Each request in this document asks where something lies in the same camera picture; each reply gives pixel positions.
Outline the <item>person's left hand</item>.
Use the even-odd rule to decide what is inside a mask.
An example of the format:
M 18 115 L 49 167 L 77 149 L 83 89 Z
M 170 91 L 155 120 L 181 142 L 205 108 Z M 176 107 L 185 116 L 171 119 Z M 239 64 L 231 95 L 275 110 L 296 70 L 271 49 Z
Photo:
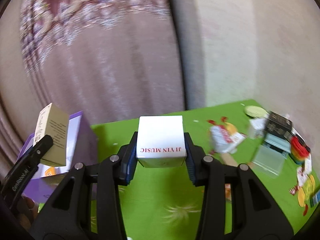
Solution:
M 30 230 L 34 220 L 38 215 L 39 204 L 31 198 L 22 195 L 17 203 L 18 221 L 20 225 L 27 231 Z

